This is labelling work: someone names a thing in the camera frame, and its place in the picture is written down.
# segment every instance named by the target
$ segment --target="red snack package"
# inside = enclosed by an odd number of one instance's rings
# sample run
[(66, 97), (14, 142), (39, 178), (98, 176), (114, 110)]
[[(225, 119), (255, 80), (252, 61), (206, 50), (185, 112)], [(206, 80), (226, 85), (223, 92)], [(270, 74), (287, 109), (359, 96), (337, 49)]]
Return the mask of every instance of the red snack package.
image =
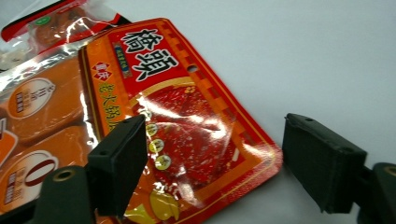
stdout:
[(120, 92), (147, 117), (147, 169), (123, 223), (202, 222), (279, 171), (280, 149), (170, 21), (107, 31), (80, 59), (103, 133)]

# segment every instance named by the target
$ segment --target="snack package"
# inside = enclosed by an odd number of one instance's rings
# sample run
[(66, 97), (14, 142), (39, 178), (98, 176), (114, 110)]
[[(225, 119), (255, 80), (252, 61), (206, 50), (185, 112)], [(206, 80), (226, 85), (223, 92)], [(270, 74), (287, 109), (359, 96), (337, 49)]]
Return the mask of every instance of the snack package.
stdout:
[[(280, 149), (170, 21), (112, 29), (80, 58), (104, 133), (124, 111), (147, 117), (147, 169), (123, 223), (200, 223), (280, 169)], [(121, 92), (131, 109), (119, 112)]]
[[(46, 172), (84, 164), (138, 114), (146, 116), (146, 169), (124, 218), (100, 223), (200, 223), (281, 167), (279, 147), (166, 19), (110, 29), (78, 55), (33, 70), (6, 71), (0, 89), (0, 147), (9, 151), (2, 212), (37, 196), (30, 183), (38, 188)], [(46, 169), (33, 178), (37, 166)]]
[(2, 30), (3, 39), (12, 48), (1, 55), (0, 69), (8, 70), (45, 50), (126, 23), (130, 22), (104, 7), (100, 1), (58, 1), (10, 23)]

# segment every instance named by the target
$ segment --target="white table surface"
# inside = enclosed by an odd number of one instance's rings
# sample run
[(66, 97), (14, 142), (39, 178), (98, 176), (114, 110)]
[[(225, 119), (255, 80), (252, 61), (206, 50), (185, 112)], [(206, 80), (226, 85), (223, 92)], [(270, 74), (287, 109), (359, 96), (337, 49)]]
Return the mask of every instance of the white table surface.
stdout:
[[(51, 2), (1, 0), (0, 26)], [(280, 146), (296, 113), (368, 151), (369, 168), (396, 163), (395, 1), (102, 2), (131, 21), (170, 19)], [(206, 223), (356, 223), (358, 211), (321, 214), (283, 168)]]

